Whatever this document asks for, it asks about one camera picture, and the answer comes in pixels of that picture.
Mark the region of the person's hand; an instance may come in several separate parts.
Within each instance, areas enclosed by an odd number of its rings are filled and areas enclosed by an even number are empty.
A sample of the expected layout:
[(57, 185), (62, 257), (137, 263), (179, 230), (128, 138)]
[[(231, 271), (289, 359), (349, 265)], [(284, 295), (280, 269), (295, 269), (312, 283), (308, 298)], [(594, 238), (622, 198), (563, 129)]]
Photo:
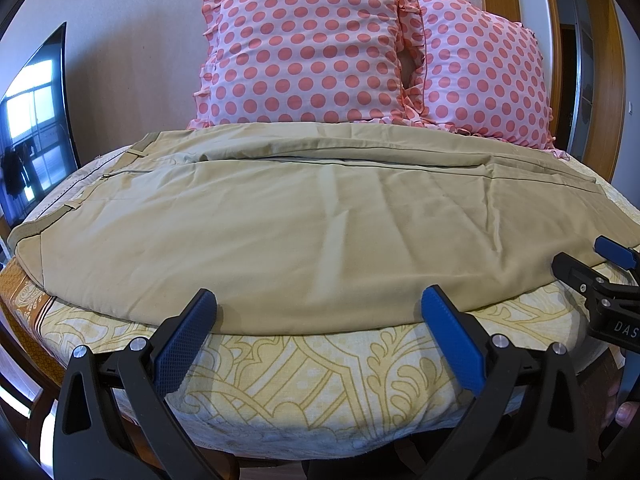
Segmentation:
[(616, 422), (618, 426), (628, 428), (638, 412), (637, 402), (618, 402), (618, 390), (620, 390), (619, 382), (614, 382), (608, 388), (608, 402), (606, 402), (602, 427), (608, 426), (610, 422)]

